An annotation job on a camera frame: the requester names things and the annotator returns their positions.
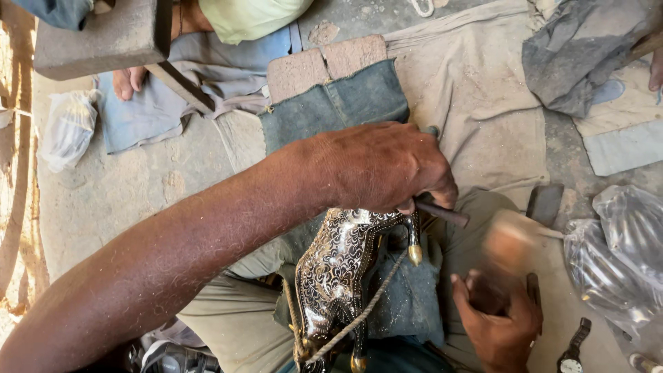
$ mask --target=clear plastic bag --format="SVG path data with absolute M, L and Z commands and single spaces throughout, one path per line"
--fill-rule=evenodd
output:
M 639 328 L 663 312 L 663 293 L 613 255 L 600 221 L 571 220 L 569 225 L 573 231 L 564 237 L 564 256 L 581 299 L 638 336 Z
M 633 185 L 613 185 L 594 198 L 592 207 L 612 253 L 663 291 L 663 200 Z
M 73 169 L 83 157 L 94 134 L 97 110 L 92 107 L 99 90 L 49 95 L 48 122 L 39 145 L 39 156 L 59 173 Z

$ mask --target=brass hoof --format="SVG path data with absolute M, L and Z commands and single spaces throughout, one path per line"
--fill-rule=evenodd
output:
M 350 368 L 352 368 L 352 373 L 364 373 L 366 370 L 366 359 L 365 357 L 363 358 L 356 358 L 353 356 L 352 360 L 350 360 Z
M 408 258 L 413 266 L 418 267 L 424 259 L 424 251 L 420 245 L 412 245 L 408 247 Z

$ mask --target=wristwatch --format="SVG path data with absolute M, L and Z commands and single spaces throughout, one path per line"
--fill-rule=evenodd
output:
M 569 348 L 564 351 L 559 360 L 557 360 L 557 373 L 582 373 L 580 364 L 580 344 L 589 335 L 591 330 L 591 320 L 580 319 L 580 327 L 575 332 Z

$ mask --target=watch face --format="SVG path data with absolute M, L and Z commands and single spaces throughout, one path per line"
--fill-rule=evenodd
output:
M 582 365 L 575 360 L 565 359 L 560 364 L 560 371 L 562 373 L 582 373 Z

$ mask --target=rope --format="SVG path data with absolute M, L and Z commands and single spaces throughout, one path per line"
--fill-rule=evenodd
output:
M 292 297 L 290 296 L 290 286 L 288 282 L 283 279 L 283 289 L 286 291 L 286 299 L 288 300 L 288 308 L 290 309 L 290 318 L 292 319 L 292 331 L 294 332 L 294 345 L 298 350 L 299 356 L 302 356 L 304 345 L 302 344 L 302 336 L 299 333 L 299 323 L 297 323 L 297 315 L 294 313 L 294 305 L 292 304 Z
M 419 8 L 419 0 L 410 0 L 410 2 L 414 6 L 414 10 L 417 12 L 417 14 L 419 14 L 419 17 L 430 17 L 433 15 L 433 11 L 435 11 L 433 0 L 428 0 L 428 10 L 425 13 L 421 11 L 421 8 Z
M 352 323 L 350 323 L 348 326 L 343 328 L 343 330 L 340 333 L 335 335 L 329 342 L 327 342 L 327 344 L 325 344 L 321 349 L 319 349 L 319 351 L 317 351 L 312 358 L 308 359 L 306 361 L 307 364 L 312 364 L 316 362 L 319 358 L 322 357 L 322 355 L 329 352 L 329 350 L 331 350 L 338 343 L 338 341 L 343 339 L 343 337 L 345 337 L 348 333 L 350 333 L 354 328 L 357 327 L 357 325 L 359 325 L 369 316 L 369 313 L 371 313 L 373 307 L 375 307 L 375 304 L 380 299 L 380 295 L 382 295 L 382 293 L 385 292 L 385 289 L 387 288 L 387 285 L 391 281 L 391 278 L 394 276 L 394 273 L 396 273 L 396 270 L 398 269 L 400 264 L 403 262 L 403 259 L 405 259 L 407 255 L 408 255 L 408 250 L 405 250 L 403 254 L 401 254 L 400 257 L 398 257 L 396 263 L 394 264 L 394 267 L 391 269 L 391 272 L 389 272 L 387 278 L 384 280 L 384 282 L 382 282 L 380 288 L 377 289 L 377 292 L 375 293 L 369 304 L 366 306 L 364 311 L 359 316 L 357 316 L 357 318 Z

